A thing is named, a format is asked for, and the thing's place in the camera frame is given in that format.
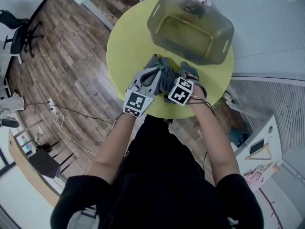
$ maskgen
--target plastic bin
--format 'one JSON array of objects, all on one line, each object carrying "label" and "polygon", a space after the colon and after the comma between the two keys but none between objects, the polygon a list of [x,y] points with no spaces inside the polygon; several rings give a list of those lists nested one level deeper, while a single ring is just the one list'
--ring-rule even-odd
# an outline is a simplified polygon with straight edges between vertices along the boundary
[{"label": "plastic bin", "polygon": [[234,27],[218,11],[197,0],[159,0],[147,27],[152,41],[195,64],[221,64]]}]

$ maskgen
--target yellow-green table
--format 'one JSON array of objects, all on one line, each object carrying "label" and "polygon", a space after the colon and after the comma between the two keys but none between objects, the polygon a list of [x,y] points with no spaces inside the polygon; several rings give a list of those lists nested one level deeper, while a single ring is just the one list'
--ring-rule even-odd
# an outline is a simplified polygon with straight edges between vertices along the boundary
[{"label": "yellow-green table", "polygon": [[[146,23],[157,2],[158,0],[146,0],[133,6],[117,21],[110,34],[107,64],[110,79],[119,92],[119,98],[125,99],[125,91],[135,74],[157,53],[168,57],[176,72],[182,61],[196,68],[200,82],[208,93],[207,101],[214,105],[222,97],[231,79],[234,64],[232,46],[222,64],[200,66],[155,45]],[[194,115],[189,106],[165,103],[163,94],[156,96],[146,113],[165,119],[182,119]]]}]

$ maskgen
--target power strip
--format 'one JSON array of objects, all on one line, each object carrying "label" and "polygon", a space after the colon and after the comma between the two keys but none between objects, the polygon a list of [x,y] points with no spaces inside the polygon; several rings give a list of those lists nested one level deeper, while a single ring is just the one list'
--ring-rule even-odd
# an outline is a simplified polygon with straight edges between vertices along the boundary
[{"label": "power strip", "polygon": [[48,110],[50,110],[53,114],[55,114],[55,113],[59,114],[59,111],[54,106],[55,104],[54,104],[54,102],[53,102],[53,100],[51,98],[48,100],[47,103],[48,103]]}]

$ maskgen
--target wooden floor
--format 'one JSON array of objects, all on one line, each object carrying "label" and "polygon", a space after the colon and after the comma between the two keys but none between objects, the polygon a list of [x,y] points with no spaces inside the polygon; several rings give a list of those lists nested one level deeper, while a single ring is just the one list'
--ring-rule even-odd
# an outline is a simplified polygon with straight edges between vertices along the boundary
[{"label": "wooden floor", "polygon": [[[92,2],[115,24],[120,16],[139,0],[92,0]],[[73,0],[48,0],[33,24],[42,21],[43,40],[34,46],[35,57],[22,55],[24,63],[14,59],[8,80],[11,90],[17,89],[26,104],[46,103],[52,98],[56,105],[114,122],[122,111],[122,101],[111,84],[106,64],[109,29],[85,7]],[[223,100],[214,106],[215,113],[225,132],[232,126],[245,129],[239,114],[229,110]],[[66,109],[62,129],[87,150],[97,153],[112,125],[92,120]],[[45,105],[28,105],[20,113],[25,125],[44,120],[43,134],[39,141],[50,144],[59,140],[52,154],[60,153],[56,160],[61,162],[71,152],[75,155],[71,166],[62,178],[85,174],[93,155],[85,152],[60,131],[53,121],[52,113]],[[132,133],[134,138],[143,118],[136,122]],[[203,165],[205,147],[200,136],[200,127],[195,117],[175,120],[170,127],[179,140],[187,145],[195,159]],[[212,181],[208,158],[206,176]]]}]

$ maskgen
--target pink cloth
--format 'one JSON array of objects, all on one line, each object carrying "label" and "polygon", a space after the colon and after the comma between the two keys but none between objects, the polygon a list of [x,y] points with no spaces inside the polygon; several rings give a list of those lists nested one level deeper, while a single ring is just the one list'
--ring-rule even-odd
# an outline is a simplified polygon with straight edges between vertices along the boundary
[{"label": "pink cloth", "polygon": [[244,174],[244,178],[252,191],[256,191],[264,180],[264,170],[261,166],[254,171]]}]

